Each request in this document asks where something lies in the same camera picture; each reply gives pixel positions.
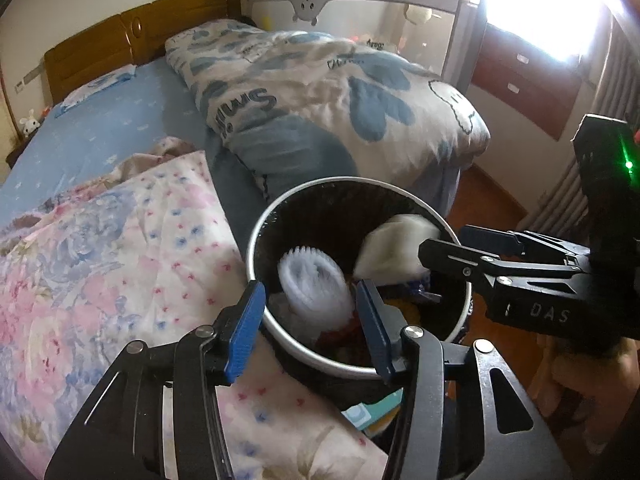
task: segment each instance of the stuffed bunny toy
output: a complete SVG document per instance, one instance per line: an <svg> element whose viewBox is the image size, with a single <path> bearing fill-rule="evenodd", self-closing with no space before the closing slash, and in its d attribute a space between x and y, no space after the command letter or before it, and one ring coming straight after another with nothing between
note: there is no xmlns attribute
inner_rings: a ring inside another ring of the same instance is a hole
<svg viewBox="0 0 640 480"><path fill-rule="evenodd" d="M22 124L22 132L25 137L29 137L31 134L35 133L35 131L40 127L40 123L33 115L33 108L29 110L29 116L23 117L20 119L20 124Z"/></svg>

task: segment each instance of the headboard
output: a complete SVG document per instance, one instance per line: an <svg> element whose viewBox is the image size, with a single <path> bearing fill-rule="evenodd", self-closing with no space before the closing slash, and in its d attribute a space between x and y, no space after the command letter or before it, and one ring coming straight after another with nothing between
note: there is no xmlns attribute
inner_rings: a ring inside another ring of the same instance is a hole
<svg viewBox="0 0 640 480"><path fill-rule="evenodd" d="M156 0L111 16L44 55L53 104L127 63L142 65L164 56L164 42L182 30L240 15L240 0Z"/></svg>

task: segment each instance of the drawer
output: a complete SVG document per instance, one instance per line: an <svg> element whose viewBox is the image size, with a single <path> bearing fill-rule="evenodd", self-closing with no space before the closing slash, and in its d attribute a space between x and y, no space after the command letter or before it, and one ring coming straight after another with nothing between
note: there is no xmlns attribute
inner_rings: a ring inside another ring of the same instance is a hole
<svg viewBox="0 0 640 480"><path fill-rule="evenodd" d="M516 34L487 25L481 56L489 57L542 87L567 108L572 108L582 80L564 63Z"/></svg>
<svg viewBox="0 0 640 480"><path fill-rule="evenodd" d="M519 111L555 140L562 135L573 103L564 106L545 89L485 56L478 58L471 82Z"/></svg>

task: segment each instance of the hand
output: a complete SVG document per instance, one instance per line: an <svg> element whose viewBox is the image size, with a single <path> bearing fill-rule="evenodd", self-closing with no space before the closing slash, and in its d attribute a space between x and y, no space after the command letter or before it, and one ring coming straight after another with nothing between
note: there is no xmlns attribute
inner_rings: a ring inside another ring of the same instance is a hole
<svg viewBox="0 0 640 480"><path fill-rule="evenodd" d="M584 421L588 444L606 444L616 432L640 386L638 346L623 338L610 358L559 351L558 340L538 336L543 359L529 395L540 413L549 417L558 408L565 388L570 388L593 406Z"/></svg>

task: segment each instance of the bolt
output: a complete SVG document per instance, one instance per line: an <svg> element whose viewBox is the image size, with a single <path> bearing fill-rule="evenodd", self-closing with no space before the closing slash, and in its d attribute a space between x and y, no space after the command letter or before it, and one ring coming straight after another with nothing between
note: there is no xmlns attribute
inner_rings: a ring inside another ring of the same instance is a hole
<svg viewBox="0 0 640 480"><path fill-rule="evenodd" d="M424 330L419 326L409 325L404 329L404 333L413 339L420 339L424 335Z"/></svg>
<svg viewBox="0 0 640 480"><path fill-rule="evenodd" d="M491 341L487 341L486 339L476 339L474 346L476 347L476 350L483 354L490 354L494 351L494 345Z"/></svg>
<svg viewBox="0 0 640 480"><path fill-rule="evenodd" d="M214 334L213 327L211 325L200 325L196 329L196 336L201 338L211 337Z"/></svg>
<svg viewBox="0 0 640 480"><path fill-rule="evenodd" d="M145 349L145 344L142 341L132 341L127 345L127 352L130 354L139 354Z"/></svg>

